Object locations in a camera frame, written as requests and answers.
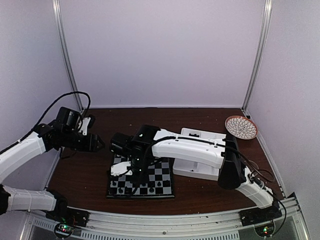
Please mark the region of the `black white chess board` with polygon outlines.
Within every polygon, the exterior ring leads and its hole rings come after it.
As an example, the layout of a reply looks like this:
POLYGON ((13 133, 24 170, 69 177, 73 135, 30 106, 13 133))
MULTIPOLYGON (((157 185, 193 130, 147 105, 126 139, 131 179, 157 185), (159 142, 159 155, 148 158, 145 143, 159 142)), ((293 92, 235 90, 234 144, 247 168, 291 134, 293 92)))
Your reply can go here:
POLYGON ((131 183, 131 175, 111 176, 108 172, 108 183, 106 189, 107 199, 159 199, 174 198, 174 177, 173 177, 173 159, 161 158, 151 161, 152 165, 147 170, 146 187, 133 188, 131 183), (116 181, 117 186, 112 187, 111 181, 116 181), (169 187, 164 187, 163 182, 170 181, 169 187), (157 183, 161 182, 161 187, 157 187, 157 183), (122 188, 123 193, 119 193, 118 189, 122 188), (150 193, 149 189, 154 188, 154 193, 150 193))

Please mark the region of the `black chess pawn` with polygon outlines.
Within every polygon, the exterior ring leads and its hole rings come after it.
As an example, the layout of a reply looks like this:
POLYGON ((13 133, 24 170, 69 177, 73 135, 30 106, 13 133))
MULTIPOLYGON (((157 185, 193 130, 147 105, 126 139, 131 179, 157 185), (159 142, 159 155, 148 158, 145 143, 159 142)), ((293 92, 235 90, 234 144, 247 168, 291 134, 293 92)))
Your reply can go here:
POLYGON ((164 187, 169 187, 170 186, 170 181, 169 180, 166 180, 163 182, 163 186, 164 187))

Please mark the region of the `white plastic compartment tray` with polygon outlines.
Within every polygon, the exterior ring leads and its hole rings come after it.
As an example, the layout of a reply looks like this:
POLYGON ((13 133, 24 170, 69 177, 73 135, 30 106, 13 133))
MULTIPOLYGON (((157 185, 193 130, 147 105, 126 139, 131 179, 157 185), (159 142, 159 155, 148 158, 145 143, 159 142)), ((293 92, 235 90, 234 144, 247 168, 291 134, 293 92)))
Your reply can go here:
POLYGON ((217 181, 222 168, 227 135, 225 133, 182 128, 178 139, 182 154, 174 159, 175 175, 217 181))

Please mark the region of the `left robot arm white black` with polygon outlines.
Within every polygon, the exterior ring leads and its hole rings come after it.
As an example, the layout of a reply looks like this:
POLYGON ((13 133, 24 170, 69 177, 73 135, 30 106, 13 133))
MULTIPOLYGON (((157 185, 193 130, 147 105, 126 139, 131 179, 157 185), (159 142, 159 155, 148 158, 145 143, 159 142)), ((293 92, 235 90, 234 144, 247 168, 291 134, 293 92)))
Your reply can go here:
POLYGON ((44 188, 19 189, 6 184, 6 179, 22 166, 35 166, 51 150, 70 149, 96 153, 105 147, 98 134, 90 132, 95 116, 61 107, 54 120, 37 123, 26 136, 0 152, 0 213, 40 210, 61 222, 72 218, 67 199, 54 190, 44 188))

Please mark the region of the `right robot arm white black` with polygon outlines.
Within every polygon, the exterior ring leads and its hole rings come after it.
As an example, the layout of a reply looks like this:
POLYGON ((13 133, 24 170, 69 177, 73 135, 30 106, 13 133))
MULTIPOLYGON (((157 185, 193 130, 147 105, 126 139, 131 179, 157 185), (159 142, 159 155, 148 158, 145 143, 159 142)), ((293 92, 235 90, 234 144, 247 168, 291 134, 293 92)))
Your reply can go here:
POLYGON ((153 159, 174 159, 177 175, 214 180, 225 190, 237 190, 258 207, 259 220, 268 220, 279 206, 272 190, 260 179, 261 173, 250 166, 234 138, 227 134, 182 128, 171 132, 143 125, 135 135, 115 133, 109 149, 128 159, 111 167, 113 176, 131 175, 140 184, 153 159))

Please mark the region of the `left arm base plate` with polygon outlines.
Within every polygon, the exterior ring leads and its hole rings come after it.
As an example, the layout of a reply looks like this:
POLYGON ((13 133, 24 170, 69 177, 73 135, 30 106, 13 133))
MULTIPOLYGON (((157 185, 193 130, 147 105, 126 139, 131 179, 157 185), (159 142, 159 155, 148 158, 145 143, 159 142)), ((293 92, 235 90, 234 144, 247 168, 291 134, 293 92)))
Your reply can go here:
POLYGON ((44 211, 45 217, 56 222, 67 224, 75 227, 86 227, 90 213, 85 210, 67 208, 66 213, 58 213, 56 211, 44 211))

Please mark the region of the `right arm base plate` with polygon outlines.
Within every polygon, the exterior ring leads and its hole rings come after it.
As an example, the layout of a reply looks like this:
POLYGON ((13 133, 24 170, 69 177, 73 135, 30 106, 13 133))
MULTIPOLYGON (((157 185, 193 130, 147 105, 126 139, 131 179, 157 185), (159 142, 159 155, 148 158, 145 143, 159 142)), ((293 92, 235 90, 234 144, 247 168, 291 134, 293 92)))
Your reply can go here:
POLYGON ((261 208, 251 208, 246 210, 241 210, 239 212, 241 224, 243 226, 256 225, 271 221, 282 216, 282 211, 277 207, 267 207, 261 208))

